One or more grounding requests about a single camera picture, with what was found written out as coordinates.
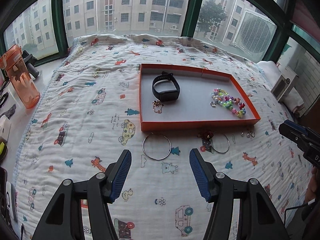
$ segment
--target white brick wall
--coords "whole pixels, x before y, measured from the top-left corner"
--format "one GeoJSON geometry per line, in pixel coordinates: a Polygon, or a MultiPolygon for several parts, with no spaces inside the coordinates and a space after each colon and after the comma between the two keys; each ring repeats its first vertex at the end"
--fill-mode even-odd
{"type": "Polygon", "coordinates": [[[305,104],[303,114],[320,94],[320,64],[309,52],[302,51],[294,71],[299,76],[295,88],[305,104]]]}

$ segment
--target air conditioner unit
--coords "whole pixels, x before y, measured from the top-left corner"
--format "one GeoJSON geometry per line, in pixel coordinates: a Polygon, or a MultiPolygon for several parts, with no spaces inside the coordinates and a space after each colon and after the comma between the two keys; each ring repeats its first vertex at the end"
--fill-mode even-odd
{"type": "Polygon", "coordinates": [[[233,43],[259,61],[270,45],[275,24],[264,15],[245,9],[233,43]]]}

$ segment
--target black watch strap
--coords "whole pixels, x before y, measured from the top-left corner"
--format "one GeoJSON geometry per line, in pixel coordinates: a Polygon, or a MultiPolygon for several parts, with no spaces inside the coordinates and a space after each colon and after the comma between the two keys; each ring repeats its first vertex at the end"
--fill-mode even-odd
{"type": "Polygon", "coordinates": [[[159,99],[161,102],[166,102],[166,101],[173,101],[177,100],[180,94],[180,86],[176,79],[174,78],[172,73],[167,73],[165,71],[162,72],[162,75],[157,76],[153,82],[152,82],[152,92],[154,96],[159,99]],[[161,80],[170,80],[174,86],[176,87],[175,90],[167,90],[167,91],[162,91],[158,92],[155,89],[155,84],[161,80]]]}

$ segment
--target orange water bottle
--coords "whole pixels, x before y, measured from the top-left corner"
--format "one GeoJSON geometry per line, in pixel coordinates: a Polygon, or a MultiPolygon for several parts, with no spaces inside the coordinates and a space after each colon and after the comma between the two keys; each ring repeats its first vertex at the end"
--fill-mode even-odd
{"type": "Polygon", "coordinates": [[[6,70],[12,86],[26,108],[38,103],[40,92],[37,90],[22,58],[22,50],[14,44],[0,58],[0,67],[6,70]]]}

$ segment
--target bed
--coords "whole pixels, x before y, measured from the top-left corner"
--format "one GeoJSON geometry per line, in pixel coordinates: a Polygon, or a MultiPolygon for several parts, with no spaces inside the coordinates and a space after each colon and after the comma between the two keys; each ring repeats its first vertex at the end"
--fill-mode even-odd
{"type": "MultiPolygon", "coordinates": [[[[294,143],[279,134],[279,124],[291,117],[269,92],[271,85],[258,65],[186,37],[83,36],[74,40],[70,55],[54,71],[17,152],[14,184],[24,239],[32,237],[64,179],[77,182],[91,178],[115,162],[123,149],[131,151],[132,165],[121,196],[109,206],[119,238],[203,238],[212,204],[201,197],[189,164],[190,150],[203,150],[197,137],[201,131],[164,132],[174,151],[162,162],[143,154],[141,144],[148,133],[140,130],[141,63],[187,65],[233,74],[261,117],[254,126],[255,137],[246,136],[252,129],[249,127],[224,129],[230,150],[224,155],[204,151],[203,158],[232,179],[257,178],[282,219],[286,207],[303,202],[311,165],[294,143]],[[133,133],[123,141],[120,138],[126,123],[133,125],[133,133]],[[177,214],[186,209],[187,222],[176,226],[177,214]],[[186,233],[180,227],[192,230],[186,233]]],[[[163,144],[152,146],[157,149],[163,144]]],[[[238,208],[235,201],[230,239],[236,238],[238,208]]],[[[85,201],[82,211],[85,236],[90,239],[85,201]]],[[[293,214],[288,213],[287,222],[293,214]]]]}

